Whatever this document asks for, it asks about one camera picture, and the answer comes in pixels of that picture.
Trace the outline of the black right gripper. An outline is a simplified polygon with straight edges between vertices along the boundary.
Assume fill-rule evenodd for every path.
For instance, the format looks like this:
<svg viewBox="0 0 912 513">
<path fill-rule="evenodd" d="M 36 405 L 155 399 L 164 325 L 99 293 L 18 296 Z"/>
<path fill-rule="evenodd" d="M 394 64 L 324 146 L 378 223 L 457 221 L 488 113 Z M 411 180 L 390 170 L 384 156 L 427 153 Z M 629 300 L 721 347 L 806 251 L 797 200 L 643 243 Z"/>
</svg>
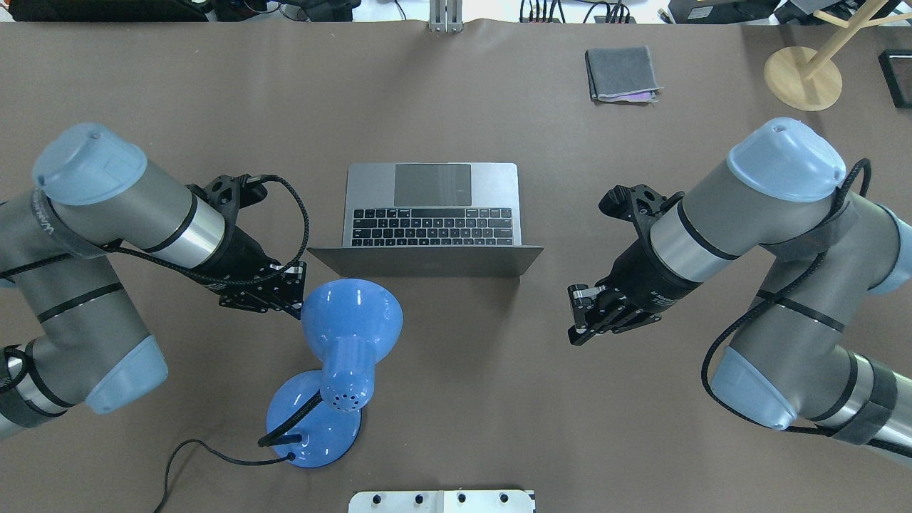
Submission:
<svg viewBox="0 0 912 513">
<path fill-rule="evenodd" d="M 606 332 L 620 334 L 660 321 L 662 312 L 699 285 L 671 272 L 649 244 L 632 243 L 595 285 L 568 286 L 574 318 L 568 341 L 582 346 Z"/>
</svg>

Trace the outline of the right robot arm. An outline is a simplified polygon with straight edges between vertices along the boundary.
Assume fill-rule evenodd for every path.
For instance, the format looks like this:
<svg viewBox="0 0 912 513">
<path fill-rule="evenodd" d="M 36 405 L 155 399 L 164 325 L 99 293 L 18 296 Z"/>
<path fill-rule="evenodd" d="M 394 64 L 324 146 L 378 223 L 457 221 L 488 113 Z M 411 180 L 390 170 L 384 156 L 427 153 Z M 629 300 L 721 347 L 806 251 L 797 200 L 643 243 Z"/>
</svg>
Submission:
<svg viewBox="0 0 912 513">
<path fill-rule="evenodd" d="M 689 192 L 618 185 L 599 210 L 636 240 L 593 286 L 568 288 L 570 344 L 647 326 L 756 247 L 774 257 L 745 313 L 707 351 L 706 393 L 753 425 L 824 436 L 910 462 L 910 379 L 839 341 L 862 301 L 910 279 L 910 227 L 866 198 L 801 121 L 767 121 Z"/>
</svg>

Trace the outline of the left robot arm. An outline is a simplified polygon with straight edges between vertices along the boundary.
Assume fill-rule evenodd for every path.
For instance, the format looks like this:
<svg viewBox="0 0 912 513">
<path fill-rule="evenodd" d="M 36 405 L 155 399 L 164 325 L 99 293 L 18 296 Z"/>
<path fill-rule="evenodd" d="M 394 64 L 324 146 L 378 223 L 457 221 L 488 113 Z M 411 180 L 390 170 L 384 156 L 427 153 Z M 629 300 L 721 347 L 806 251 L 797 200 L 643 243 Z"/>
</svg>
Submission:
<svg viewBox="0 0 912 513">
<path fill-rule="evenodd" d="M 63 131 L 36 160 L 35 185 L 2 204 L 2 285 L 43 335 L 2 348 L 2 437 L 87 405 L 98 415 L 154 390 L 168 366 L 111 266 L 130 254 L 189 277 L 227 308 L 301 313 L 302 251 L 271 259 L 238 227 L 276 175 L 183 185 L 100 123 Z"/>
</svg>

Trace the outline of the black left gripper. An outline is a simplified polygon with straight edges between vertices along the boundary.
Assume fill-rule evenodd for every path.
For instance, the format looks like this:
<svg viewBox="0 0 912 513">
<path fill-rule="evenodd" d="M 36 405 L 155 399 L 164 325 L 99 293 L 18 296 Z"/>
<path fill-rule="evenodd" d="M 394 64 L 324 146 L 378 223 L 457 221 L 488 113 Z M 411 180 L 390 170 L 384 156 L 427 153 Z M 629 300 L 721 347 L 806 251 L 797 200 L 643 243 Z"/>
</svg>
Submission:
<svg viewBox="0 0 912 513">
<path fill-rule="evenodd" d="M 203 263 L 203 286 L 218 294 L 219 305 L 227 308 L 299 314 L 306 264 L 294 260 L 292 266 L 278 273 L 282 266 L 267 256 L 257 241 L 235 227 Z"/>
</svg>

